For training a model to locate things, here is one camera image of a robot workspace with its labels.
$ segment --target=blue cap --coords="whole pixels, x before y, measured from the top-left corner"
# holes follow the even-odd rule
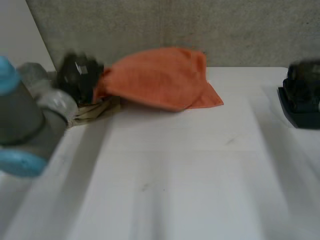
[[[5,56],[0,56],[0,96],[11,93],[20,83],[20,75]]]
[[[0,170],[18,177],[37,177],[42,174],[48,162],[29,152],[2,149],[0,150]]]

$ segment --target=orange cloth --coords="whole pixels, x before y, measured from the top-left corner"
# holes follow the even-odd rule
[[[94,101],[107,95],[174,112],[224,104],[206,80],[206,56],[176,47],[138,52],[106,68]]]

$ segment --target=concrete wall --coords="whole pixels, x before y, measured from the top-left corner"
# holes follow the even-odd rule
[[[320,57],[320,0],[27,0],[54,64],[67,50],[106,64],[149,48],[195,47],[209,66]]]

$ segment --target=white surface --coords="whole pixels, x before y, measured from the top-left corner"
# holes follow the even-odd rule
[[[284,117],[286,73],[210,67],[223,106],[71,129],[4,239],[318,240],[320,134]]]
[[[55,71],[25,0],[0,1],[0,35],[0,55],[15,67],[32,62]]]

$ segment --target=black device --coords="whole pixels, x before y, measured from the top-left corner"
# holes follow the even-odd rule
[[[91,104],[103,71],[104,65],[95,59],[68,53],[57,73],[55,87],[68,93],[78,105]]]
[[[293,126],[320,129],[320,59],[291,64],[278,95]]]

